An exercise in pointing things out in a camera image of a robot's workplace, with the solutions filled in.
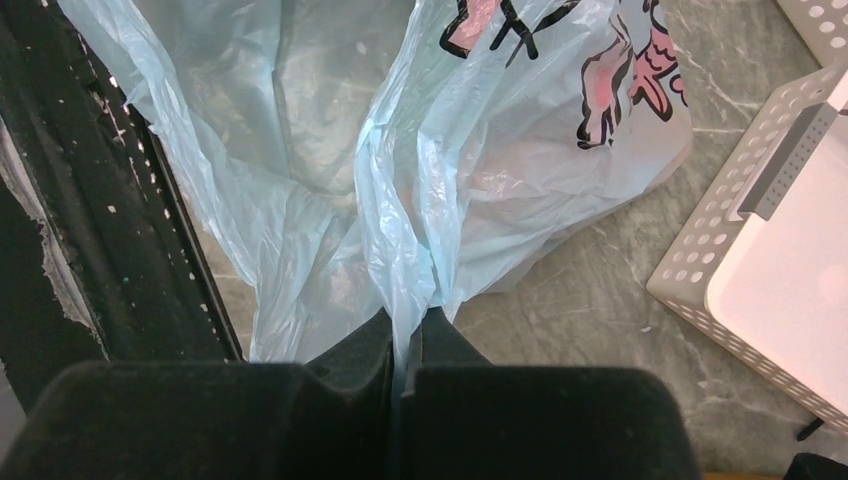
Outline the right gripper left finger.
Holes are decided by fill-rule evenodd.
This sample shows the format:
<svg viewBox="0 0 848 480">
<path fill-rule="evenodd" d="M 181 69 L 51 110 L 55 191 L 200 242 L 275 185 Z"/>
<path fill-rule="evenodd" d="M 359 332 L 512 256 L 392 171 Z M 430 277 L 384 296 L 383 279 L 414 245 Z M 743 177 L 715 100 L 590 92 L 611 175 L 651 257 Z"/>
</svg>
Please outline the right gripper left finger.
<svg viewBox="0 0 848 480">
<path fill-rule="evenodd" d="M 381 309 L 307 366 L 306 454 L 316 479 L 383 473 L 393 374 L 391 318 Z"/>
</svg>

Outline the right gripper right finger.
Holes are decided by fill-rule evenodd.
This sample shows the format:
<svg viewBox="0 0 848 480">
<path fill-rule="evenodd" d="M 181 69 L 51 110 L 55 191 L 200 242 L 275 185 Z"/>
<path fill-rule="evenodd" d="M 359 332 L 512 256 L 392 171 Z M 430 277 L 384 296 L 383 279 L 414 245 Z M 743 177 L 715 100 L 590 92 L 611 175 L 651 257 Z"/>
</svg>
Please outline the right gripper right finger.
<svg viewBox="0 0 848 480">
<path fill-rule="evenodd" d="M 479 426 L 473 375 L 492 366 L 447 319 L 429 309 L 410 336 L 397 417 L 397 477 L 456 478 L 461 449 Z"/>
</svg>

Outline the blue printed plastic grocery bag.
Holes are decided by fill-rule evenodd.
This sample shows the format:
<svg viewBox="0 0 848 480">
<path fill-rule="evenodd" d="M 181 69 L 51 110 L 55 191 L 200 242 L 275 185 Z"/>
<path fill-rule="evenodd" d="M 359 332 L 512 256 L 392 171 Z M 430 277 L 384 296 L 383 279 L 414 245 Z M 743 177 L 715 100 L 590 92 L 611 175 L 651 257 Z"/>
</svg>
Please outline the blue printed plastic grocery bag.
<svg viewBox="0 0 848 480">
<path fill-rule="evenodd" d="M 64 1 L 257 309 L 309 361 L 395 355 L 666 180 L 692 141 L 657 1 Z"/>
</svg>

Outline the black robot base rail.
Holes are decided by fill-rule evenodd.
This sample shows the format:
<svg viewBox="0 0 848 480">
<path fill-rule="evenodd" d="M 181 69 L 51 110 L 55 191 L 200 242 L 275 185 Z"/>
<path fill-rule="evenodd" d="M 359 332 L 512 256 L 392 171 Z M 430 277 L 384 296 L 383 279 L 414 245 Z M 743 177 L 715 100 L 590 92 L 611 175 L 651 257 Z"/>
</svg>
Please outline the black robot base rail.
<svg viewBox="0 0 848 480">
<path fill-rule="evenodd" d="M 1 364 L 243 360 L 164 148 L 55 1 L 1 5 Z"/>
</svg>

